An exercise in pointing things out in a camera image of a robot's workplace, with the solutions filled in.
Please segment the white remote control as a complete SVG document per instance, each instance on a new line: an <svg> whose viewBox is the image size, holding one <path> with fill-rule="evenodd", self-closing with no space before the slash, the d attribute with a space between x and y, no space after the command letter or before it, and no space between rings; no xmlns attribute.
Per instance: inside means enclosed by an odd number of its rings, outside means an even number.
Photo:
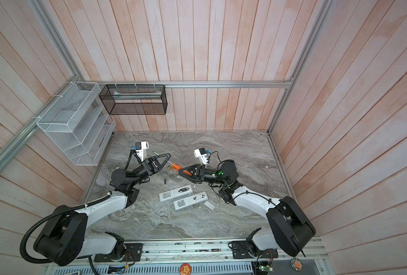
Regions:
<svg viewBox="0 0 407 275"><path fill-rule="evenodd" d="M174 200L174 199L182 198L184 196L191 195L192 193L193 193L193 188L189 184L186 186L182 186L182 187L179 187L176 189L172 189L172 190L160 193L159 200L160 200L160 202L167 202L170 200Z"/></svg>
<svg viewBox="0 0 407 275"><path fill-rule="evenodd" d="M206 191L200 192L198 194L193 194L185 198L181 198L174 201L174 208L176 211L191 207L197 204L205 203L208 200L208 195Z"/></svg>

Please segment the orange handled screwdriver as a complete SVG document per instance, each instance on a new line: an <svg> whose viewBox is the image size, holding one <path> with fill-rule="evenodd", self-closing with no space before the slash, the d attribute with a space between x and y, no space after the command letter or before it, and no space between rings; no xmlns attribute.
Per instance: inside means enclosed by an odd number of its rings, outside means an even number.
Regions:
<svg viewBox="0 0 407 275"><path fill-rule="evenodd" d="M163 161L161 162L161 168L163 168L164 165L165 165L165 162L167 162L168 164L170 164L170 166L173 166L173 167L175 168L175 170L178 171L178 172L180 171L180 169L182 169L181 166L179 166L179 165L176 164L176 163L172 163L172 162L170 162L169 160L166 160L166 158L160 156L158 153L154 152L154 154L155 154L155 157L156 157L156 158L161 158L161 159L163 160Z"/></svg>

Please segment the white battery cover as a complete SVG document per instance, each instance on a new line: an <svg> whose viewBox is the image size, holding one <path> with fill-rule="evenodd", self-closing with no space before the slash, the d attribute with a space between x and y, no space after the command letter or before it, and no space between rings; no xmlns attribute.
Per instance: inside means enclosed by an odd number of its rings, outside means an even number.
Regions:
<svg viewBox="0 0 407 275"><path fill-rule="evenodd" d="M211 204L209 201L204 202L204 205L208 207L211 211L213 211L216 207Z"/></svg>

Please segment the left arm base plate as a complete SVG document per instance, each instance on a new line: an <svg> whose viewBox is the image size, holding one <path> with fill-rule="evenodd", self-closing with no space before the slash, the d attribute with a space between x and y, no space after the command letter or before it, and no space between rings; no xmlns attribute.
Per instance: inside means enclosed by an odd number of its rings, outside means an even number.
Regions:
<svg viewBox="0 0 407 275"><path fill-rule="evenodd" d="M142 243L118 245L110 254L97 254L94 262L139 262L143 252Z"/></svg>

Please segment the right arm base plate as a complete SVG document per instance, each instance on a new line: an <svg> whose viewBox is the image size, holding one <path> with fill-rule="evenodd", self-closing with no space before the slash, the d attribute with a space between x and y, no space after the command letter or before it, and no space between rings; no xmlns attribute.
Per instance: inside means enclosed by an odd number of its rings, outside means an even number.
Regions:
<svg viewBox="0 0 407 275"><path fill-rule="evenodd" d="M228 244L234 259L267 258L277 259L276 249L260 250L252 241L232 241Z"/></svg>

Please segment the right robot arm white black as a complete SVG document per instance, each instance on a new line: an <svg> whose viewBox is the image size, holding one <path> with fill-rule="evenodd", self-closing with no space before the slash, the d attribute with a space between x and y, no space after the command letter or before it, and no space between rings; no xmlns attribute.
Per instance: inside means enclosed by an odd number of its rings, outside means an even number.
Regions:
<svg viewBox="0 0 407 275"><path fill-rule="evenodd" d="M178 170L178 174L192 183L207 183L226 204L241 206L264 217L269 230L258 228L244 241L233 241L231 248L237 259L260 257L262 252L281 249L295 257L316 235L316 229L295 199L272 198L259 194L237 180L239 173L234 160L228 159L217 169L197 164Z"/></svg>

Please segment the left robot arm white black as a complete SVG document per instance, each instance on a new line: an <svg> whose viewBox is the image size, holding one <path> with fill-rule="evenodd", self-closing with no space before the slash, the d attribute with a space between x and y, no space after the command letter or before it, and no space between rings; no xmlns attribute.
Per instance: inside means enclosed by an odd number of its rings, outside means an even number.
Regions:
<svg viewBox="0 0 407 275"><path fill-rule="evenodd" d="M133 170L116 169L110 185L114 191L83 205L61 205L54 212L35 223L23 236L20 255L33 264L54 262L64 267L78 258L92 258L102 254L111 261L126 257L123 237L110 231L87 237L86 230L98 220L131 206L139 194L137 184L147 183L150 176L160 172L168 163L169 153L139 160Z"/></svg>

